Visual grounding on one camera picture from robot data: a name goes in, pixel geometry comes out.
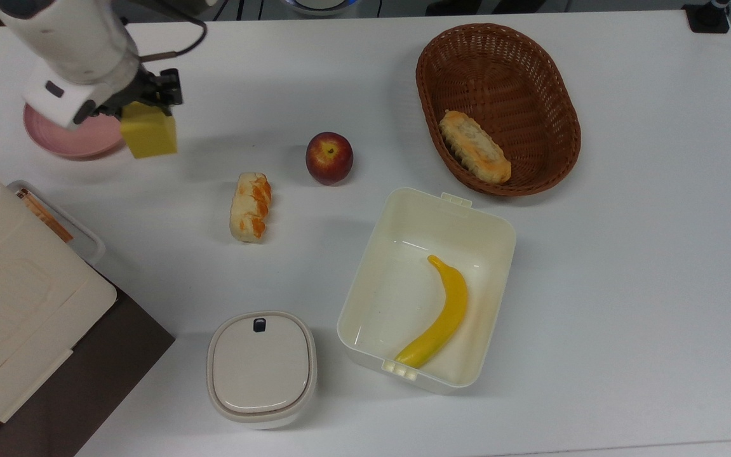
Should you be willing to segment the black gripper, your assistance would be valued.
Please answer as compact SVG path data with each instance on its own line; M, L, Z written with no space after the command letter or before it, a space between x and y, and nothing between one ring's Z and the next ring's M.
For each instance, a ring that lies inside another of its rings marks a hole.
M127 87L100 104L93 111L93 115L107 115L120 119L124 108L133 102L159 108L165 116L173 116L173 109L183 104L178 70L166 69L154 74L145 67L139 67Z

